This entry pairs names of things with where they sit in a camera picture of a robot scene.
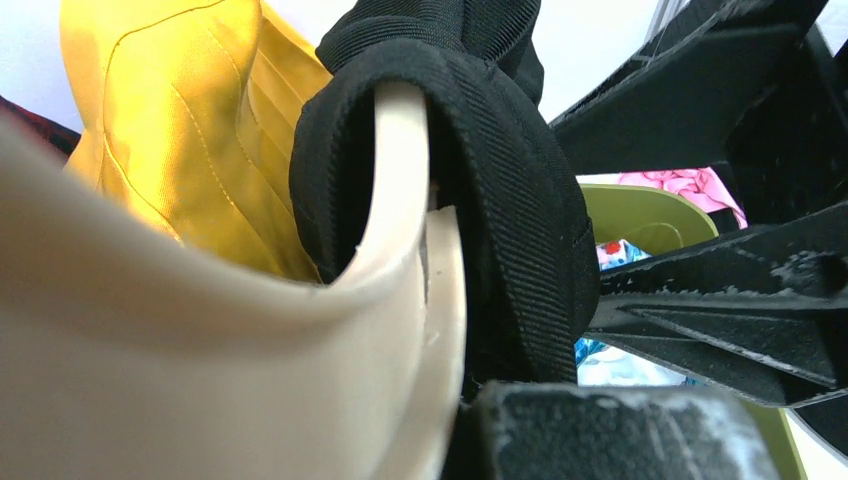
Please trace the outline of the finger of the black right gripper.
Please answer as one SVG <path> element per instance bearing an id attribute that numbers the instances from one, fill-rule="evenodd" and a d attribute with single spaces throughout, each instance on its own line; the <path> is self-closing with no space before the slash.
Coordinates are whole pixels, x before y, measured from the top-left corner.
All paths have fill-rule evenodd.
<path id="1" fill-rule="evenodd" d="M 587 336 L 769 406 L 847 391 L 847 206 L 606 271 Z"/>

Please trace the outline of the beige wooden hanger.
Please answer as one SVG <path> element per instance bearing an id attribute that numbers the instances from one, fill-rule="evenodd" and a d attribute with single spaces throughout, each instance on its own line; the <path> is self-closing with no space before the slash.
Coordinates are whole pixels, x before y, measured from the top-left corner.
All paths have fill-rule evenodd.
<path id="1" fill-rule="evenodd" d="M 374 92 L 363 238 L 327 286 L 181 247 L 1 122 L 5 479 L 436 479 L 463 377 L 425 99 Z"/>

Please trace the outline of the red plaid skirt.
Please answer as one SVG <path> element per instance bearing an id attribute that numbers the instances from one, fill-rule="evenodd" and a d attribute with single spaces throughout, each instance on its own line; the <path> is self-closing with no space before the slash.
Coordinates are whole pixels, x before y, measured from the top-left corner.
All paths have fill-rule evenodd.
<path id="1" fill-rule="evenodd" d="M 50 145 L 59 155 L 60 162 L 66 164 L 77 147 L 81 135 L 53 120 L 35 114 L 7 100 L 0 99 L 1 112 L 18 119 L 35 138 Z"/>

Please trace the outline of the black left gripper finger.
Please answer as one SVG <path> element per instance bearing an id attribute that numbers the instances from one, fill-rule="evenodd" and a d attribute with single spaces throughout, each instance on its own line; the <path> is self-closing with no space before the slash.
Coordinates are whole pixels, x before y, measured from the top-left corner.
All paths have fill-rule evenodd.
<path id="1" fill-rule="evenodd" d="M 460 479 L 776 479 L 754 421 L 703 387 L 490 383 L 457 423 Z"/>

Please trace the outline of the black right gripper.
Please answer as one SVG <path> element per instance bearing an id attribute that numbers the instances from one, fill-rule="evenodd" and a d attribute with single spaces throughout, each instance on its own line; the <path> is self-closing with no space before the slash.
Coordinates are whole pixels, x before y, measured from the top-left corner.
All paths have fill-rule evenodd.
<path id="1" fill-rule="evenodd" d="M 822 1 L 691 1 L 550 127 L 579 175 L 728 159 L 751 231 L 727 303 L 747 395 L 847 450 L 847 54 Z"/>

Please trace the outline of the black skirt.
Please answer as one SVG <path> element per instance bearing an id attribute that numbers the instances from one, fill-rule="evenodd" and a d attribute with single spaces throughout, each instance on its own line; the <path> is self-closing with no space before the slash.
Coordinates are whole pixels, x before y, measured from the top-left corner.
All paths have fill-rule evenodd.
<path id="1" fill-rule="evenodd" d="M 359 1 L 316 53 L 330 83 L 298 121 L 289 185 L 325 282 L 350 262 L 371 202 L 374 87 L 418 86 L 430 178 L 457 211 L 468 303 L 467 382 L 573 382 L 599 269 L 575 175 L 538 111 L 536 1 Z"/>

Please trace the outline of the olive green plastic basket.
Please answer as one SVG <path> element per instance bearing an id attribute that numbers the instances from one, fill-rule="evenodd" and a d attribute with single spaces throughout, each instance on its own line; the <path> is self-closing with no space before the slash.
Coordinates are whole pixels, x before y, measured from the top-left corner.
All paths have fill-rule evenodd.
<path id="1" fill-rule="evenodd" d="M 602 271 L 719 235 L 708 213 L 682 196 L 639 186 L 583 184 L 581 189 L 594 223 L 594 242 Z M 581 386 L 697 383 L 683 374 L 596 340 L 579 340 L 575 351 Z M 785 413 L 751 403 L 745 407 L 759 426 L 780 476 L 805 479 L 807 475 Z"/>

